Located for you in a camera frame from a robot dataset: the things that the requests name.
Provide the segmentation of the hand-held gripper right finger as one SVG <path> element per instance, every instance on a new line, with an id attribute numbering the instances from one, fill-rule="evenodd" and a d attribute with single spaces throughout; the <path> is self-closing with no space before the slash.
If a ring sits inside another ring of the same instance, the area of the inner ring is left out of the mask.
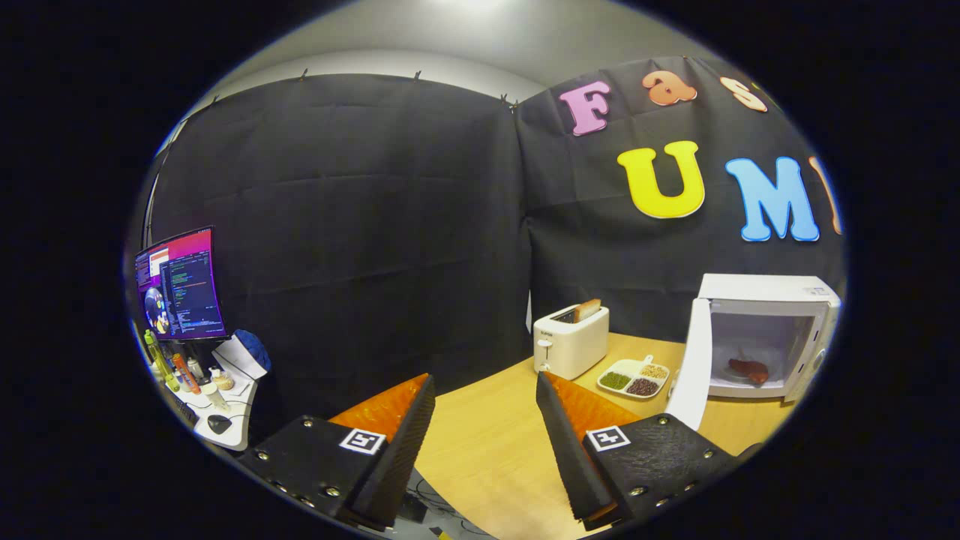
<path id="1" fill-rule="evenodd" d="M 547 371 L 537 404 L 572 514 L 589 531 L 662 515 L 759 451 L 730 454 L 673 415 L 641 418 Z"/>

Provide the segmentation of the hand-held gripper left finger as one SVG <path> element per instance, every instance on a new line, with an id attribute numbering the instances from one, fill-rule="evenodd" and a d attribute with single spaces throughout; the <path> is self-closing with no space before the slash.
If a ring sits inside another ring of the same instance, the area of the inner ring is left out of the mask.
<path id="1" fill-rule="evenodd" d="M 435 408 L 422 373 L 331 419 L 301 415 L 240 464 L 309 512 L 384 531 L 395 519 Z"/>

